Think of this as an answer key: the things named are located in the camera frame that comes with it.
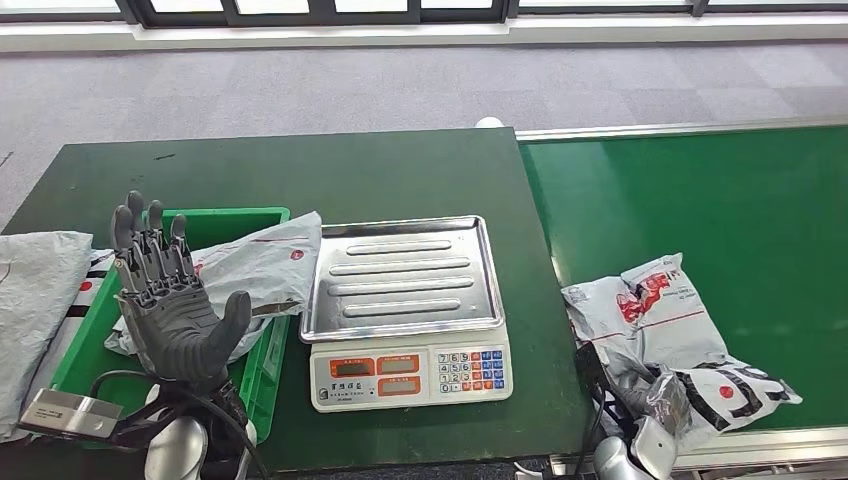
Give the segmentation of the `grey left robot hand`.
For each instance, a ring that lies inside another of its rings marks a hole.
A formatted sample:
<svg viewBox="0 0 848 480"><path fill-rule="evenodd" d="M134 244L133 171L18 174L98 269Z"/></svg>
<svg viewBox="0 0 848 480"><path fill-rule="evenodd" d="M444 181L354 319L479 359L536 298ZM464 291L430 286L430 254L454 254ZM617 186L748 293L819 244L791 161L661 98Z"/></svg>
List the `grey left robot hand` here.
<svg viewBox="0 0 848 480"><path fill-rule="evenodd" d="M120 311L143 368L193 386L228 380L227 364L251 321L251 299L235 291L217 314L194 269L186 219L164 231L160 202L132 190L111 220L114 266L121 281Z"/></svg>

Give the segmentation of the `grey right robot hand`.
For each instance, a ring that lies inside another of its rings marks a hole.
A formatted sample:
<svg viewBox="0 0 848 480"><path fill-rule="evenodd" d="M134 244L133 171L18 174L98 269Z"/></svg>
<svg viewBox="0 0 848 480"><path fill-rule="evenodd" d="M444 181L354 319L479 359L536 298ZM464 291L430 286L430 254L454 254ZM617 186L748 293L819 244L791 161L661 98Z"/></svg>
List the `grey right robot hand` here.
<svg viewBox="0 0 848 480"><path fill-rule="evenodd" d="M680 439L691 423L686 387L665 365L650 365L648 373L649 380L632 386L618 385L616 393L631 414L653 418Z"/></svg>

